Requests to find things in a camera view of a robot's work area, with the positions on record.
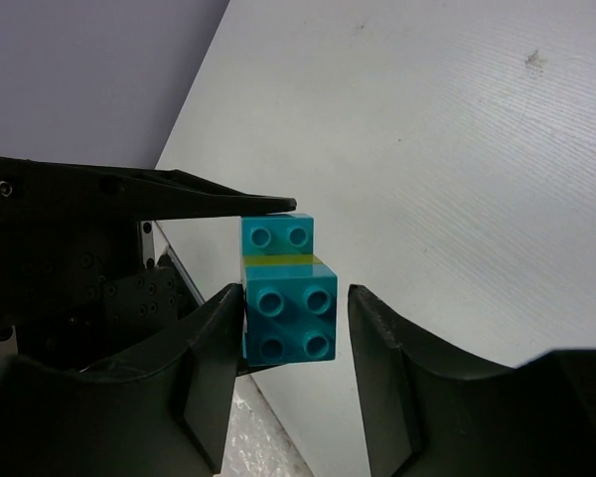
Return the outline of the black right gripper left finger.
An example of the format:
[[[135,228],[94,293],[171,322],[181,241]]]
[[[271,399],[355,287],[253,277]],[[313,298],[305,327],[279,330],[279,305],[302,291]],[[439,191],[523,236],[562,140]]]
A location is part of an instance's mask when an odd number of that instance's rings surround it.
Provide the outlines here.
[[[0,476],[213,476],[224,459],[243,291],[84,372],[0,358]]]

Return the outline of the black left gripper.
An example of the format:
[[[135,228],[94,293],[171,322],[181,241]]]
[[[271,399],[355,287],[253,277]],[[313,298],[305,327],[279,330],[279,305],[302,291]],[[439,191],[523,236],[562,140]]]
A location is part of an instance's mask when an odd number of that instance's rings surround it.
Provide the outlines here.
[[[0,355],[81,371],[195,311],[201,300],[150,221],[296,207],[180,170],[0,157],[0,222],[75,222],[0,225]]]

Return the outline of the cyan green lego cluster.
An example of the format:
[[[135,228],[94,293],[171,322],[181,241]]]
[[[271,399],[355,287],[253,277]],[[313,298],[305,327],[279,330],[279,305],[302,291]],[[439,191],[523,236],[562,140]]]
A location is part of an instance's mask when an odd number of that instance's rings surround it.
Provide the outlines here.
[[[338,277],[314,244],[315,222],[306,214],[241,220],[243,354],[250,367],[335,359]]]

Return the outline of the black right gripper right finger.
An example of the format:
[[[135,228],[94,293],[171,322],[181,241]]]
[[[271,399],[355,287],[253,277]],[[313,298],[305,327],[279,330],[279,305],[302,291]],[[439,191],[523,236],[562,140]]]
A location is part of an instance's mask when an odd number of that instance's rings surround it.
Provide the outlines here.
[[[348,293],[374,476],[596,476],[596,350],[516,368],[477,357]]]

